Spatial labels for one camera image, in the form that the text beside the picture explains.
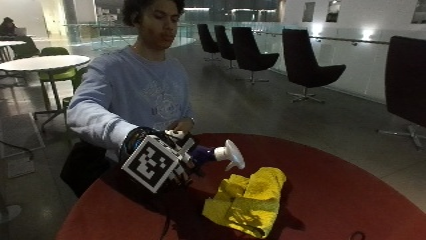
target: yellow cloth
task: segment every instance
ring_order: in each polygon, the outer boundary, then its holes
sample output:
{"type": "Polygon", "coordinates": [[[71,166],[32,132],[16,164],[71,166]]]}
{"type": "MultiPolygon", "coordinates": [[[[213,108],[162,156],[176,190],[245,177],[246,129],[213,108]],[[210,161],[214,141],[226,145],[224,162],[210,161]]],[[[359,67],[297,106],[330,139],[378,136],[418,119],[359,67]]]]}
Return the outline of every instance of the yellow cloth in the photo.
{"type": "Polygon", "coordinates": [[[286,177],[277,168],[262,167],[250,178],[232,174],[224,179],[213,199],[206,199],[202,215],[216,224],[266,238],[280,210],[286,177]]]}

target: person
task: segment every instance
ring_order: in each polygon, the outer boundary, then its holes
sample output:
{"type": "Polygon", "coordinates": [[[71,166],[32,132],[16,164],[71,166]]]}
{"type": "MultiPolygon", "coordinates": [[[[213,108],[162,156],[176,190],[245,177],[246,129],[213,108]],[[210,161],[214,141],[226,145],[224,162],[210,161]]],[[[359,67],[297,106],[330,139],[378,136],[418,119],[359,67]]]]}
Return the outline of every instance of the person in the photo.
{"type": "Polygon", "coordinates": [[[137,29],[137,40],[93,59],[69,104],[72,131],[116,161],[138,127],[185,133],[193,128],[188,74],[166,54],[182,11],[184,0],[124,1],[124,23],[137,29]]]}
{"type": "Polygon", "coordinates": [[[15,23],[13,19],[9,17],[5,17],[3,19],[3,23],[0,24],[0,36],[16,36],[15,34],[15,23]]]}

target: man's hand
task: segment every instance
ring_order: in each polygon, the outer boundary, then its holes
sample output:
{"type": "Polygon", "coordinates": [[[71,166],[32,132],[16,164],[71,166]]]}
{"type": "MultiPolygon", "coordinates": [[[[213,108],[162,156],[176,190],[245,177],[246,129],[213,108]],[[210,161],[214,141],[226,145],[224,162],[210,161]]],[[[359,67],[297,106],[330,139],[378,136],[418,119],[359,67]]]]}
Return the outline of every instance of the man's hand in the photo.
{"type": "Polygon", "coordinates": [[[174,133],[177,133],[177,131],[182,131],[185,134],[188,134],[193,127],[194,121],[192,118],[186,117],[173,122],[168,127],[168,130],[173,130],[174,133]]]}

